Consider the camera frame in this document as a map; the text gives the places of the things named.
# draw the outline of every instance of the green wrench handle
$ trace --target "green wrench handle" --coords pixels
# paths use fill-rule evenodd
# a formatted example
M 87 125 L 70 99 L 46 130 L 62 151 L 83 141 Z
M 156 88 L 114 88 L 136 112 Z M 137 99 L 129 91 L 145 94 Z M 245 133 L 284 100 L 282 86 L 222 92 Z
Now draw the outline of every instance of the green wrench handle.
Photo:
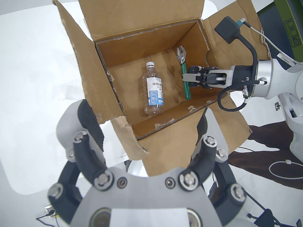
M 186 64 L 185 64 L 185 62 L 183 64 L 181 64 L 181 70 L 182 70 L 182 75 L 186 74 Z M 183 81 L 183 86 L 184 86 L 185 98 L 187 100 L 190 100 L 191 99 L 191 94 L 190 94 L 188 82 Z

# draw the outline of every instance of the green machine frame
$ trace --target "green machine frame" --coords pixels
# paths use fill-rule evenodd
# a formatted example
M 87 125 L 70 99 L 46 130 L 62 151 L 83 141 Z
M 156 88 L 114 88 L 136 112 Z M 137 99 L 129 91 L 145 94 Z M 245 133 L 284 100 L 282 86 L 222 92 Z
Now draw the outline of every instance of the green machine frame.
M 274 0 L 258 12 L 263 13 L 276 6 L 284 23 L 295 60 L 303 61 L 303 3 L 302 0 Z

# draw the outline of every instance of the robotic arm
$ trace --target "robotic arm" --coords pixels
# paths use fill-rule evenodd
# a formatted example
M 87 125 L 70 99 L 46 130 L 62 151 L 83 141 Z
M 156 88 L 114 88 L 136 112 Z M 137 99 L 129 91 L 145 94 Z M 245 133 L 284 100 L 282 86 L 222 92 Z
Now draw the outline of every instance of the robotic arm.
M 95 115 L 86 100 L 75 102 L 57 126 L 68 161 L 48 191 L 49 201 L 72 227 L 225 226 L 239 213 L 246 192 L 227 163 L 228 147 L 211 109 L 205 109 L 197 131 L 186 169 L 136 177 L 106 167 L 104 136 Z M 219 187 L 210 200 L 202 183 L 213 171 Z M 92 185 L 84 198 L 76 187 L 80 172 Z
M 249 97 L 270 99 L 278 95 L 286 122 L 294 132 L 291 151 L 303 161 L 303 66 L 285 71 L 276 59 L 261 61 L 253 46 L 240 34 L 242 21 L 226 17 L 215 30 L 229 44 L 239 39 L 253 55 L 253 65 L 230 70 L 193 66 L 183 75 L 189 86 L 220 87 L 218 104 L 226 111 L 243 108 Z M 228 90 L 243 91 L 245 101 L 226 109 L 221 96 Z M 48 191 L 56 214 L 70 226 L 255 226 L 234 219 L 246 201 L 227 163 L 228 147 L 219 125 L 206 108 L 198 125 L 198 140 L 186 169 L 154 177 L 136 177 L 108 168 L 103 156 L 103 133 L 86 100 L 73 103 L 57 125 L 57 137 L 68 159 L 58 182 Z M 85 197 L 76 187 L 78 176 L 92 185 Z M 203 182 L 214 172 L 218 188 L 207 196 Z
M 258 60 L 254 47 L 240 34 L 242 24 L 251 27 L 244 19 L 234 22 L 225 17 L 214 30 L 228 44 L 239 39 L 251 51 L 253 65 L 232 66 L 229 70 L 192 66 L 183 75 L 183 81 L 188 81 L 190 87 L 223 88 L 218 95 L 218 105 L 231 112 L 244 108 L 249 97 L 268 100 L 278 95 L 285 120 L 294 132 L 290 150 L 303 162 L 303 65 L 296 64 L 284 70 L 276 59 Z M 228 90 L 243 91 L 245 99 L 241 106 L 235 109 L 222 106 L 221 97 Z

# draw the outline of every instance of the white cable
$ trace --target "white cable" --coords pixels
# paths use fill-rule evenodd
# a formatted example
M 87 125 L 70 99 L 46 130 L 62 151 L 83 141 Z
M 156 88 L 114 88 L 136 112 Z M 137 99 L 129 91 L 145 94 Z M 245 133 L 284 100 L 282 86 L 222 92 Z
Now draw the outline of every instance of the white cable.
M 303 165 L 301 165 L 301 164 L 299 164 L 299 163 L 295 163 L 295 162 L 291 162 L 290 160 L 287 160 L 287 161 L 277 161 L 277 162 L 274 162 L 274 163 L 272 163 L 270 166 L 269 166 L 269 168 L 268 168 L 268 170 L 269 170 L 269 172 L 272 174 L 272 175 L 274 175 L 274 176 L 276 176 L 276 177 L 278 177 L 278 178 L 281 178 L 281 179 L 303 179 L 303 177 L 298 177 L 298 178 L 286 178 L 286 177 L 281 177 L 281 176 L 278 176 L 278 175 L 276 175 L 276 174 L 274 174 L 271 170 L 270 170 L 270 168 L 273 166 L 273 165 L 275 165 L 275 164 L 278 164 L 278 163 L 286 163 L 286 164 L 296 164 L 296 165 L 299 165 L 299 166 L 303 166 Z
M 262 34 L 261 32 L 259 32 L 258 30 L 254 29 L 253 27 L 250 27 L 253 31 L 255 31 L 256 33 L 258 33 L 259 35 L 263 36 L 276 50 L 278 50 L 281 54 L 285 55 L 286 57 L 288 57 L 290 60 L 292 60 L 294 63 L 299 64 L 299 65 L 303 65 L 302 62 L 298 62 L 295 61 L 293 58 L 289 57 L 287 54 L 285 54 L 282 50 L 280 50 L 275 44 L 273 44 L 273 42 L 268 39 L 264 34 Z

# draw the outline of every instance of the cardboard box flap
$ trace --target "cardboard box flap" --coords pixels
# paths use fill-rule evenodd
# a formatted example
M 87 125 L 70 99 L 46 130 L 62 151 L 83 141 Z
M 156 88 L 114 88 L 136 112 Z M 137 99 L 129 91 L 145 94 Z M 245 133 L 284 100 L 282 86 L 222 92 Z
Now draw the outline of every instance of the cardboard box flap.
M 139 146 L 126 117 L 120 116 L 111 119 L 111 124 L 130 160 L 141 160 L 148 156 L 149 152 Z
M 226 96 L 223 106 L 235 108 L 233 100 Z M 229 153 L 238 148 L 250 135 L 249 126 L 240 112 L 226 112 L 218 103 L 208 106 L 219 124 L 228 145 Z M 205 109 L 180 120 L 157 134 L 139 140 L 141 146 L 149 151 L 143 164 L 149 176 L 157 176 L 175 167 L 186 168 L 198 139 L 197 124 Z
M 230 69 L 233 65 L 252 65 L 251 52 L 243 43 L 239 40 L 234 40 L 231 44 L 228 44 L 214 31 L 214 28 L 226 16 L 231 17 L 234 21 L 238 21 L 244 17 L 247 22 L 257 30 L 261 30 L 262 27 L 251 0 L 237 0 L 206 20 L 203 20 L 203 27 L 206 31 L 208 41 L 216 57 L 219 68 Z M 268 46 L 263 43 L 261 36 L 246 26 L 242 26 L 240 30 L 241 34 L 256 49 L 258 59 L 268 59 Z
M 94 42 L 87 38 L 79 25 L 58 0 L 53 0 L 58 8 L 78 62 L 85 98 L 92 107 L 98 122 L 122 116 L 119 103 L 108 82 L 107 75 L 96 52 Z
M 204 0 L 79 0 L 94 41 L 126 32 L 200 19 Z

